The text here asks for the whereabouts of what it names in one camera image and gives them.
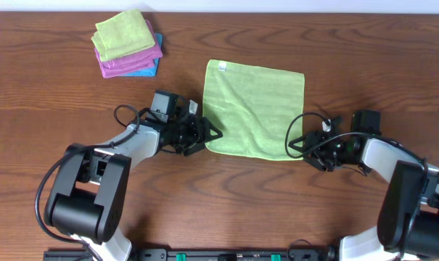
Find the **towel label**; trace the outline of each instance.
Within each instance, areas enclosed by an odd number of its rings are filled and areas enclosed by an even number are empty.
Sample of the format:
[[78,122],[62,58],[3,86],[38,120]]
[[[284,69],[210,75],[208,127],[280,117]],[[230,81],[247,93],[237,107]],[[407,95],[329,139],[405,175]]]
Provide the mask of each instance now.
[[197,109],[198,109],[198,103],[196,103],[195,101],[190,100],[189,113],[191,115],[196,115],[197,114]]
[[219,71],[225,72],[227,67],[227,62],[219,62]]

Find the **blue towel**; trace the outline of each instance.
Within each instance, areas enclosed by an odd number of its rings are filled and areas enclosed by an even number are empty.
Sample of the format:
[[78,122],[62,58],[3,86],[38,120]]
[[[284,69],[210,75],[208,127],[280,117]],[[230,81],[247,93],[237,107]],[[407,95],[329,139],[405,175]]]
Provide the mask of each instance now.
[[[155,36],[156,36],[156,41],[158,41],[158,43],[160,44],[160,47],[161,47],[163,45],[163,36],[159,33],[156,33]],[[125,75],[121,75],[121,76],[154,77],[154,76],[156,76],[156,71],[158,69],[158,62],[159,61],[160,61],[160,58],[156,58],[154,67],[151,67],[148,69],[143,69],[143,70],[138,70],[136,72],[126,73]]]

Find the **folded towel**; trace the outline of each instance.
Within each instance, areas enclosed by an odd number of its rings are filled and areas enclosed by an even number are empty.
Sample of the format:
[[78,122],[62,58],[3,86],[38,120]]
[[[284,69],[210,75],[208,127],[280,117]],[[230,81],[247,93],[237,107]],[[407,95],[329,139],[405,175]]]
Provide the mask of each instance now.
[[[155,36],[156,36],[157,42],[160,44],[160,46],[162,46],[163,45],[163,36],[160,35],[159,33],[156,33]],[[122,76],[154,77],[154,76],[156,76],[156,72],[158,69],[158,62],[160,62],[159,58],[155,59],[155,66],[154,67],[144,69],[144,70],[138,70],[136,72],[126,73],[125,75],[122,75]]]
[[155,40],[137,9],[121,12],[95,25],[97,31],[91,40],[103,62],[134,54],[153,47]]
[[161,52],[160,45],[155,37],[155,33],[153,33],[152,25],[149,23],[148,20],[146,20],[148,28],[152,34],[152,37],[155,40],[155,46],[145,49],[143,51],[139,51],[135,54],[130,54],[128,56],[124,56],[117,59],[112,59],[107,62],[102,62],[103,66],[108,69],[116,69],[121,68],[126,65],[130,65],[135,62],[139,62],[146,59],[156,59],[163,57],[163,53]]
[[[203,116],[223,132],[223,138],[206,147],[222,154],[293,160],[285,152],[284,140],[289,124],[303,111],[304,88],[305,77],[297,72],[210,60]],[[300,120],[289,141],[302,132]]]
[[138,70],[143,70],[155,66],[155,62],[151,59],[151,60],[141,61],[139,63],[125,66],[119,69],[108,69],[104,67],[102,61],[100,61],[100,55],[97,49],[95,49],[95,54],[97,55],[98,63],[100,65],[100,70],[102,71],[103,78],[111,78],[111,77],[123,75],[125,73],[132,73]]

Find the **green microfiber cloth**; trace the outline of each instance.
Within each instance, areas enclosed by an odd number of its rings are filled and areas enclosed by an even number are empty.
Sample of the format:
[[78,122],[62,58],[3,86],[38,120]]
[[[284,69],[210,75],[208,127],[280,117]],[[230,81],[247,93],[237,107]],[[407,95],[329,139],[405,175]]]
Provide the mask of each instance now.
[[100,53],[100,60],[107,62],[155,45],[144,17],[137,9],[121,12],[95,25],[97,32],[91,38]]
[[[304,90],[305,76],[298,72],[210,60],[203,116],[223,132],[223,138],[206,147],[228,155],[293,160],[285,153],[285,134],[303,112]],[[289,141],[301,135],[302,121],[297,121]]]

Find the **black mounting base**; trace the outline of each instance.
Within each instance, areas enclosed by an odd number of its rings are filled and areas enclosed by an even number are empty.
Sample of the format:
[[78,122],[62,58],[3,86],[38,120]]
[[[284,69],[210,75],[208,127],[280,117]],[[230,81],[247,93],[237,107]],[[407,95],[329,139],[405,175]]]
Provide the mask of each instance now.
[[[46,251],[44,261],[73,261],[86,254],[85,250]],[[186,250],[171,251],[166,249],[140,249],[131,255],[130,261],[330,261],[337,260],[336,254],[327,249],[311,247],[307,249],[282,250]],[[91,257],[82,259],[92,261]]]

